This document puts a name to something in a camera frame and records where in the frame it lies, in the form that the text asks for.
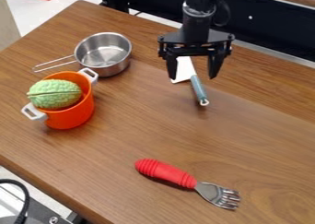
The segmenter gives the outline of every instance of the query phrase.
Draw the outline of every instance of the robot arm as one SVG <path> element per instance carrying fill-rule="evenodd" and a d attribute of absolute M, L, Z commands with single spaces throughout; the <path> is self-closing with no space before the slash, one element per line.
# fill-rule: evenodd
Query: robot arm
<path fill-rule="evenodd" d="M 158 38 L 158 54 L 167 61 L 171 79 L 176 77 L 179 56 L 208 56 L 209 77 L 217 76 L 224 59 L 231 54 L 235 39 L 232 34 L 210 29 L 214 19 L 220 19 L 216 17 L 220 9 L 229 13 L 224 0 L 185 0 L 181 29 Z"/>

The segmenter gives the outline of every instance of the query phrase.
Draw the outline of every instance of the green vegetable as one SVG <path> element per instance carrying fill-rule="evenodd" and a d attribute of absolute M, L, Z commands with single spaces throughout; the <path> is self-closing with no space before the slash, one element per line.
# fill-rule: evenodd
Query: green vegetable
<path fill-rule="evenodd" d="M 71 81 L 49 79 L 37 82 L 27 95 L 35 107 L 57 110 L 78 102 L 82 90 Z"/>

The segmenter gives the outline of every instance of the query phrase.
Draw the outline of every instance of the pot handle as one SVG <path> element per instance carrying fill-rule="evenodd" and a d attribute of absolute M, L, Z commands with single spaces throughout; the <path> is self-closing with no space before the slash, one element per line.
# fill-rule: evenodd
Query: pot handle
<path fill-rule="evenodd" d="M 32 69 L 33 69 L 33 72 L 34 73 L 39 73 L 39 72 L 42 72 L 42 71 L 46 71 L 46 70 L 49 70 L 49 69 L 53 69 L 55 67 L 59 67 L 59 66 L 63 66 L 63 65 L 70 65 L 72 63 L 76 63 L 76 60 L 75 61 L 70 61 L 70 62 L 67 62 L 67 63 L 63 63 L 63 64 L 59 64 L 59 65 L 52 65 L 52 66 L 48 66 L 46 68 L 42 68 L 42 69 L 38 69 L 40 68 L 40 66 L 44 66 L 44 65 L 49 65 L 49 64 L 52 64 L 52 63 L 55 63 L 55 62 L 59 62 L 61 60 L 64 60 L 64 59 L 67 59 L 67 58 L 71 58 L 71 57 L 74 57 L 74 55 L 69 55 L 69 56 L 66 56 L 66 57 L 62 57 L 62 58 L 58 58 L 58 59 L 55 59 L 55 60 L 52 60 L 52 61 L 49 61 L 49 62 L 46 62 L 46 63 L 43 63 L 43 64 L 40 64 L 40 65 L 35 65 Z"/>
<path fill-rule="evenodd" d="M 21 112 L 27 116 L 31 121 L 45 121 L 48 119 L 46 113 L 38 111 L 35 106 L 30 102 L 25 105 Z"/>
<path fill-rule="evenodd" d="M 78 72 L 84 75 L 91 82 L 92 86 L 95 86 L 98 83 L 99 74 L 97 74 L 93 70 L 86 67 L 86 68 L 81 69 Z"/>

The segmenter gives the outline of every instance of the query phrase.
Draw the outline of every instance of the orange pot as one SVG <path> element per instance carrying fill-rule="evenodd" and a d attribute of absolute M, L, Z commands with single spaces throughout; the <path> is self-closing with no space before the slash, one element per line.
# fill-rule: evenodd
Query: orange pot
<path fill-rule="evenodd" d="M 94 111 L 92 85 L 98 82 L 99 75 L 89 68 L 79 72 L 60 72 L 44 79 L 62 79 L 77 83 L 83 96 L 78 104 L 65 110 L 44 110 L 35 108 L 32 103 L 26 105 L 22 112 L 32 121 L 44 121 L 54 129 L 71 129 L 85 123 Z"/>

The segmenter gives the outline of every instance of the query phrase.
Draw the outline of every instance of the wire handle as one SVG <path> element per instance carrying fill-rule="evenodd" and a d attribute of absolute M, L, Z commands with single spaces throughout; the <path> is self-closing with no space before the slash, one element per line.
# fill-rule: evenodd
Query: wire handle
<path fill-rule="evenodd" d="M 185 171 L 155 159 L 140 159 L 135 168 L 142 174 L 194 189 L 197 180 Z"/>
<path fill-rule="evenodd" d="M 72 54 L 72 55 L 69 55 L 69 56 L 66 56 L 66 57 L 62 57 L 62 58 L 58 58 L 58 59 L 55 59 L 55 60 L 52 60 L 52 61 L 40 64 L 40 65 L 35 65 L 32 68 L 32 70 L 33 70 L 34 73 L 39 73 L 39 72 L 46 71 L 46 70 L 49 70 L 49 69 L 53 69 L 53 68 L 56 68 L 56 67 L 59 67 L 59 66 L 70 65 L 70 64 L 76 63 L 76 60 L 75 60 L 75 61 L 70 61 L 70 62 L 59 64 L 59 65 L 48 66 L 46 68 L 42 68 L 42 69 L 37 70 L 38 68 L 40 68 L 40 66 L 49 65 L 49 64 L 52 64 L 52 63 L 59 62 L 61 60 L 67 59 L 67 58 L 71 58 L 71 57 L 74 57 L 74 55 Z"/>

